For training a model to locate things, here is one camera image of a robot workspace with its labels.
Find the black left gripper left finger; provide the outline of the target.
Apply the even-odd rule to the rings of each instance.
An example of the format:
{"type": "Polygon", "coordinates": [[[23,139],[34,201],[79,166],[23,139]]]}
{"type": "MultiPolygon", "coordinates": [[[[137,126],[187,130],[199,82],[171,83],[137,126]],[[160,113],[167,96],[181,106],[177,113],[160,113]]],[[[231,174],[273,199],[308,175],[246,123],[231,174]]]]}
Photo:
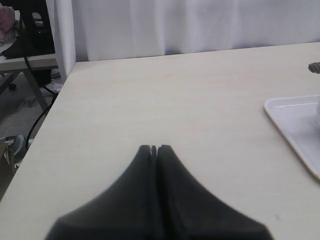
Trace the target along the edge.
{"type": "Polygon", "coordinates": [[[103,193],[58,218],[47,240],[158,240],[156,147],[142,145],[103,193]]]}

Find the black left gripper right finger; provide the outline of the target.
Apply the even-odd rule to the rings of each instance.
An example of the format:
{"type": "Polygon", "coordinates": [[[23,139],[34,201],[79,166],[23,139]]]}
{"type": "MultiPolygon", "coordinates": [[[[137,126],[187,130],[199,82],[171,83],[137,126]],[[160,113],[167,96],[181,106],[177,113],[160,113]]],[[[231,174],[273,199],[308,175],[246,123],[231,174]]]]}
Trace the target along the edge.
{"type": "Polygon", "coordinates": [[[167,240],[273,239],[264,224],[230,207],[202,186],[169,145],[158,149],[156,183],[167,240]]]}

